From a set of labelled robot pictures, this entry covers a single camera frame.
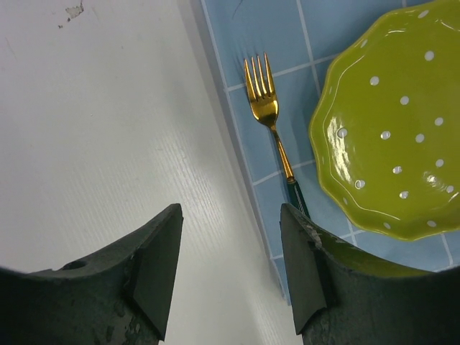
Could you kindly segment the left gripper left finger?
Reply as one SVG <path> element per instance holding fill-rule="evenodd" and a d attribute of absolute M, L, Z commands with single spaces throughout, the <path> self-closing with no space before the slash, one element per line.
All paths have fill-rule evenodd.
<path fill-rule="evenodd" d="M 144 226 L 59 270 L 1 270 L 3 344 L 158 344 L 165 339 L 183 212 Z"/>

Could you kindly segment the blue checkered cloth napkin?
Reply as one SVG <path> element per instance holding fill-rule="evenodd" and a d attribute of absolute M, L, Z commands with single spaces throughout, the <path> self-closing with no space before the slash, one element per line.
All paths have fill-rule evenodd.
<path fill-rule="evenodd" d="M 380 16 L 407 1 L 201 1 L 206 49 L 224 117 L 244 176 L 267 256 L 283 292 L 288 291 L 280 207 L 287 201 L 277 146 L 253 117 L 244 85 L 244 59 L 270 61 L 280 100 L 277 130 L 319 225 L 372 254 L 402 265 L 439 271 L 459 265 L 459 233 L 398 241 L 362 231 L 321 190 L 308 138 L 331 61 Z"/>

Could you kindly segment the green polka dot plate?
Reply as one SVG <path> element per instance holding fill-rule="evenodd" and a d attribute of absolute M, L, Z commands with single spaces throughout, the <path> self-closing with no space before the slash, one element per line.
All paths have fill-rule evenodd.
<path fill-rule="evenodd" d="M 322 190 L 353 225 L 459 228 L 459 3 L 389 11 L 329 66 L 309 125 Z"/>

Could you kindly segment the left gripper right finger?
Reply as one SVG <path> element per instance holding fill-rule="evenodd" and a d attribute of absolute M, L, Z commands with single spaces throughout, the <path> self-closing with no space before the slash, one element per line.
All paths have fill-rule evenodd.
<path fill-rule="evenodd" d="M 304 344 L 457 344 L 459 269 L 374 256 L 290 204 L 280 215 L 295 331 Z"/>

